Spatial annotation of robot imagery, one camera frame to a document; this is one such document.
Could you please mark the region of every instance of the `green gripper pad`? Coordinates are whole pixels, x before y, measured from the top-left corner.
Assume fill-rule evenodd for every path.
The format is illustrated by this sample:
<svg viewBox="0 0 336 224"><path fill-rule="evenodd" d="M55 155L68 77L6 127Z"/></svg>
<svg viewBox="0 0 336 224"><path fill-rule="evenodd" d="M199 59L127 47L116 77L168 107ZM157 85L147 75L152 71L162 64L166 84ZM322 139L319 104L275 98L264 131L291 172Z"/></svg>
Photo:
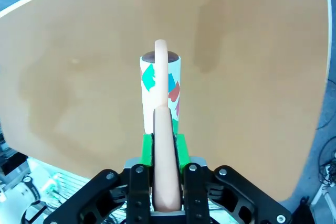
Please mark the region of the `green gripper pad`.
<svg viewBox="0 0 336 224"><path fill-rule="evenodd" d="M142 137L142 152L140 164L152 167L153 166L153 134L143 134Z"/></svg>
<svg viewBox="0 0 336 224"><path fill-rule="evenodd" d="M176 150L178 156L178 168L180 173L183 174L183 168L190 163L190 157L187 149L187 143L185 142L184 134L176 135Z"/></svg>

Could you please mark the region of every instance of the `wooden table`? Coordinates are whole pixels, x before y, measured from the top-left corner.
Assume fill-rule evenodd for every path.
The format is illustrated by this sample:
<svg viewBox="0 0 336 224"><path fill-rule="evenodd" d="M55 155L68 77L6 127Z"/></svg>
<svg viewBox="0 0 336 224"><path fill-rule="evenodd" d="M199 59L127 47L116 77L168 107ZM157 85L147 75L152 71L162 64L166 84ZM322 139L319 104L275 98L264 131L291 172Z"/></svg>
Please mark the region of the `wooden table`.
<svg viewBox="0 0 336 224"><path fill-rule="evenodd" d="M10 147L86 177L122 171L141 153L139 57L162 38L182 58L190 154L276 200L291 195L324 95L327 0L32 0L8 10L0 117Z"/></svg>

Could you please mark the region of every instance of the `screw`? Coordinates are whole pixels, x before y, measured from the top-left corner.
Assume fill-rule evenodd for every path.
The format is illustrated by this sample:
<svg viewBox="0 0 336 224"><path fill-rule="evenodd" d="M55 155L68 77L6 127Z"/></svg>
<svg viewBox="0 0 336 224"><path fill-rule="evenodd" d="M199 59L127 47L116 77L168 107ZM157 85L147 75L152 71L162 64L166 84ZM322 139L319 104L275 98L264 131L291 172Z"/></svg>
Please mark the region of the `screw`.
<svg viewBox="0 0 336 224"><path fill-rule="evenodd" d="M286 217L283 216L283 215L278 215L277 221L278 221L278 223L285 223Z"/></svg>
<svg viewBox="0 0 336 224"><path fill-rule="evenodd" d="M31 177L25 177L24 179L23 179L23 182L30 182L31 181Z"/></svg>
<svg viewBox="0 0 336 224"><path fill-rule="evenodd" d="M227 174L226 169L220 169L219 174L222 175L222 176L225 176Z"/></svg>
<svg viewBox="0 0 336 224"><path fill-rule="evenodd" d="M114 177L114 174L113 173L109 173L108 175L106 175L106 178L107 179L113 179Z"/></svg>
<svg viewBox="0 0 336 224"><path fill-rule="evenodd" d="M137 173L141 173L141 172L143 171L143 167L142 167L142 166L139 166L139 167L137 167L137 168L135 169L135 171L136 171Z"/></svg>
<svg viewBox="0 0 336 224"><path fill-rule="evenodd" d="M189 166L189 170L191 170L192 172L197 170L197 166L196 165L191 165Z"/></svg>

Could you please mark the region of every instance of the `floor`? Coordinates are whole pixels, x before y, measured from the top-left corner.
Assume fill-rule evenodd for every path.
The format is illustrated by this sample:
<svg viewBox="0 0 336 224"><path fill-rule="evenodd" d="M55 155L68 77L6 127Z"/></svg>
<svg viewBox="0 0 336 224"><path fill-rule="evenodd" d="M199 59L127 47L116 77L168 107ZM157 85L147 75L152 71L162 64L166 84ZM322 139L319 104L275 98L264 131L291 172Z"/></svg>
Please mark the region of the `floor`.
<svg viewBox="0 0 336 224"><path fill-rule="evenodd" d="M18 0L0 0L0 10L8 7ZM336 0L331 0L332 3L332 19L336 20ZM336 25L332 28L333 38L336 38ZM321 113L318 130L314 143L312 145L309 157L307 159L306 167L301 175L300 182L293 195L282 204L289 210L294 211L298 206L299 200L302 196L313 197L320 186L318 179L318 155L325 144L325 142L333 136L336 136L336 42L332 41L331 62L329 71L329 81L324 97L323 109ZM329 146L330 150L336 150L336 141ZM331 189L330 194L336 203L336 189ZM327 203L321 199L314 208L314 216L316 223L333 223L330 210Z"/></svg>

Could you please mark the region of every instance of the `white cylinder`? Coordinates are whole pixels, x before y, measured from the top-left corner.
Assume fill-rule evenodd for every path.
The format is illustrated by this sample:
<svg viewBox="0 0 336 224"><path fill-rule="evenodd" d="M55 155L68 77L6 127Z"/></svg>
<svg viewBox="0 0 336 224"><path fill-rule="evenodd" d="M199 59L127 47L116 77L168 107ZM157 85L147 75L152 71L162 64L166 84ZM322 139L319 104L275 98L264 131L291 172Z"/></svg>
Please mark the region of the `white cylinder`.
<svg viewBox="0 0 336 224"><path fill-rule="evenodd" d="M174 133L178 133L180 114L181 58L168 52L168 108L171 110ZM144 129L146 134L153 133L153 112L157 107L155 96L154 52L140 57L141 93Z"/></svg>

